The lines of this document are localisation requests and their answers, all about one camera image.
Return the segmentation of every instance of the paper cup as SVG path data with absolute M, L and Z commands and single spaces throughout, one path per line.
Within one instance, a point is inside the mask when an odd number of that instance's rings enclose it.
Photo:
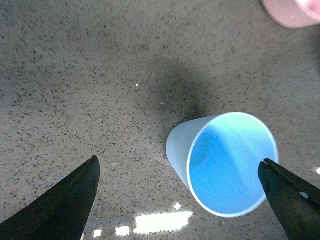
M 319 0 L 262 0 L 262 3 L 269 15 L 287 28 L 320 24 Z
M 266 199 L 259 164 L 279 162 L 268 127 L 241 112 L 181 123 L 167 139 L 166 154 L 197 202 L 225 218 L 248 214 Z

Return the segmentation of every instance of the pink cup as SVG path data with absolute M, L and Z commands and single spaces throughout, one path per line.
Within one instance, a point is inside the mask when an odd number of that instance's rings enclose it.
M 269 15 L 287 28 L 320 24 L 320 0 L 262 0 Z

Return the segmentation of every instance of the white paper cup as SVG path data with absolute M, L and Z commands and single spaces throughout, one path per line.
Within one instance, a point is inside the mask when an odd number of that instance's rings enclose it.
M 248 214 L 266 199 L 259 164 L 279 162 L 268 127 L 241 112 L 181 123 L 167 139 L 166 154 L 197 202 L 225 218 Z

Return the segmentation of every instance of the speckled countertop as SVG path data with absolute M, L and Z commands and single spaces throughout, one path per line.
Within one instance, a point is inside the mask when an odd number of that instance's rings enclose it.
M 181 122 L 249 113 L 280 164 L 319 188 L 318 26 L 281 27 L 258 0 L 4 0 L 0 11 L 0 222 L 97 155 L 84 239 L 286 239 L 268 201 L 231 219 L 202 209 L 165 143 Z M 137 216 L 177 203 L 193 212 L 181 230 L 134 232 Z

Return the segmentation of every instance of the granite countertop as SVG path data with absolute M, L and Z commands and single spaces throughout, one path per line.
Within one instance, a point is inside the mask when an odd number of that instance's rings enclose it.
M 257 0 L 6 0 L 0 11 L 0 222 L 97 155 L 85 240 L 286 239 L 268 201 L 238 218 L 205 211 L 165 144 L 187 120 L 248 113 L 272 131 L 279 163 L 319 188 L 318 26 L 284 28 Z M 138 216 L 172 212 L 192 215 L 181 230 L 135 230 Z

